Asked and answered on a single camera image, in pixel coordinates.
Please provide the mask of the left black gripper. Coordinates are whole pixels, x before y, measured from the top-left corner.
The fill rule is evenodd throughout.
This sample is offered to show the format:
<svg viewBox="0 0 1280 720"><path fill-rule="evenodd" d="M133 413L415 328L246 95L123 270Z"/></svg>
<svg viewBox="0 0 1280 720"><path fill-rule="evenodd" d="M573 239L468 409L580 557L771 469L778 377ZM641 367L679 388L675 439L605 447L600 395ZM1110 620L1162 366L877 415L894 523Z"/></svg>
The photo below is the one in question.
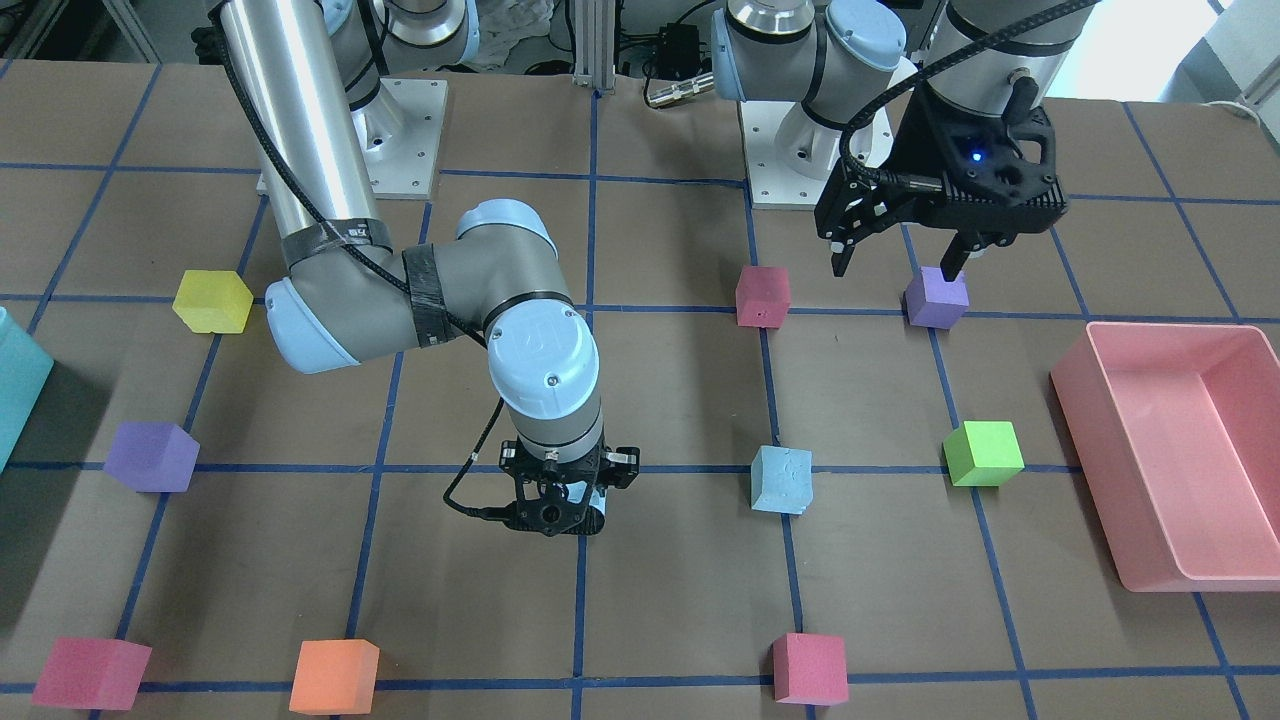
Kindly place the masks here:
<svg viewBox="0 0 1280 720"><path fill-rule="evenodd" d="M836 163L815 206L835 277L845 277L861 241L891 223L956 231L940 263L943 281L955 282L966 260L986 249L986 233L1034 234L1066 214L1053 127L1036 101L1039 88L1010 90L988 117L925 85L913 94L881 167Z"/></svg>

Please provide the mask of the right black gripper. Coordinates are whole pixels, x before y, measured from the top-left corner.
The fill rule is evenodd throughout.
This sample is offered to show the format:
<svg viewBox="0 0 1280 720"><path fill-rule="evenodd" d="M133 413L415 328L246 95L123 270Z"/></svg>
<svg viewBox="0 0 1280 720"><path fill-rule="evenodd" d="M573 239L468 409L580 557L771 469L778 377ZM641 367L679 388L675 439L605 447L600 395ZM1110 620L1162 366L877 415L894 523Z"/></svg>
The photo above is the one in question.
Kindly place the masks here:
<svg viewBox="0 0 1280 720"><path fill-rule="evenodd" d="M625 489L640 473L640 457L637 447L611 448L599 441L584 456L561 461L549 454L530 454L518 441L506 441L499 468L513 478L516 497L498 510L498 521L512 530L567 534L582 511L582 505L567 500L567 486L586 482L588 493L595 486Z"/></svg>

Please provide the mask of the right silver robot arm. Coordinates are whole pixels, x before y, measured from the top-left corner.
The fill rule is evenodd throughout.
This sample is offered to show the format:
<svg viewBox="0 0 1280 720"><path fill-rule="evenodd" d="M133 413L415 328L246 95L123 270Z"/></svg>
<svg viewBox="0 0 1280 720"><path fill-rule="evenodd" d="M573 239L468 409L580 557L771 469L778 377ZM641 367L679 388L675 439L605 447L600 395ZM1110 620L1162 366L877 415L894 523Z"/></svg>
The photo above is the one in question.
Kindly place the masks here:
<svg viewBox="0 0 1280 720"><path fill-rule="evenodd" d="M407 154L408 113L387 73L449 64L480 44L472 1L211 1L195 40L219 55L259 141L285 275L265 293L276 347L297 372L357 366L467 336L516 438L499 466L504 507L454 510L512 530L594 536L608 489L640 469L604 438L600 356L538 213L515 199L466 211L453 242L397 251L369 163Z"/></svg>

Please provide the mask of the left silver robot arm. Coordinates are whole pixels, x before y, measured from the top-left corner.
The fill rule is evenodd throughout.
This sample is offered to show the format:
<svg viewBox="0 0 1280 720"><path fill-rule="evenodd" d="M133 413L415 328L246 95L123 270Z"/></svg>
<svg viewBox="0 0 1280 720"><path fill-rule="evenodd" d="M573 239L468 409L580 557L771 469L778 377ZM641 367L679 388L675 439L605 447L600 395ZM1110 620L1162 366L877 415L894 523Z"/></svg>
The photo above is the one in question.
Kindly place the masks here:
<svg viewBox="0 0 1280 720"><path fill-rule="evenodd" d="M713 20L716 91L790 101L826 132L815 233L835 275L855 247L900 223L952 231L941 263L965 261L1069 209L1043 96L1091 1L946 1L924 61L899 82L908 31L879 1L724 1Z"/></svg>

